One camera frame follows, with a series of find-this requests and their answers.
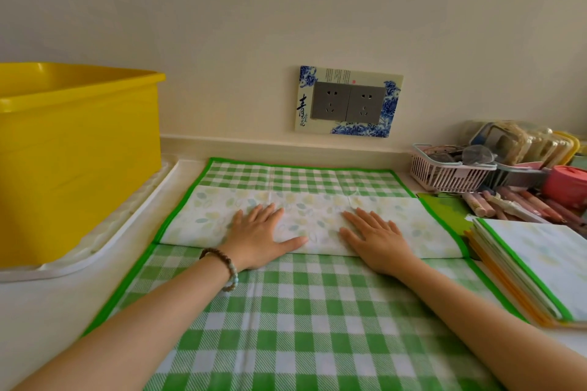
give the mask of person's left hand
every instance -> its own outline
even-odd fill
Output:
[[[273,231],[283,217],[283,209],[275,212],[274,209],[273,203],[265,209],[259,204],[246,217],[242,210],[234,215],[226,241],[218,248],[232,260],[239,272],[243,269],[260,268],[307,242],[307,237],[297,237],[276,243],[273,240]]]

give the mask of beaded bracelet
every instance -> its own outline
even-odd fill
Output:
[[[226,254],[224,252],[222,252],[220,249],[216,249],[216,247],[207,247],[206,249],[202,250],[202,253],[200,254],[200,259],[202,259],[204,257],[204,255],[207,253],[211,253],[211,254],[216,255],[218,258],[220,258],[220,260],[222,260],[224,262],[224,264],[226,264],[226,266],[228,267],[228,270],[230,270],[230,276],[231,276],[230,278],[231,278],[232,283],[230,286],[224,286],[224,288],[222,288],[222,290],[224,292],[232,291],[238,285],[237,268],[235,268],[234,264],[232,264],[232,260],[230,258],[228,258],[226,256]]]

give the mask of outlet cover sticker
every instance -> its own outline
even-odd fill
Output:
[[[314,84],[318,81],[385,87],[386,95],[383,101],[379,123],[363,124],[312,119],[310,115],[312,111]],[[333,135],[388,137],[393,117],[396,113],[402,83],[403,76],[397,74],[371,73],[303,65],[299,70],[295,130],[297,132],[328,133]]]

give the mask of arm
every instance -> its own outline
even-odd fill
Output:
[[[363,235],[341,229],[361,258],[413,290],[508,389],[587,388],[587,359],[416,258],[392,221],[361,209],[345,218]]]
[[[296,250],[306,239],[273,241],[283,209],[257,206],[234,216],[219,247],[235,267],[254,269]],[[143,389],[165,356],[228,281],[230,272],[208,254],[78,340],[15,388],[26,390]]]

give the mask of white countertop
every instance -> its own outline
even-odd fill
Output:
[[[90,324],[205,166],[186,160],[178,164],[156,198],[97,262],[60,278],[0,283],[0,391],[67,348]],[[422,191],[408,174],[400,178],[414,192]],[[546,332],[587,356],[587,331]]]

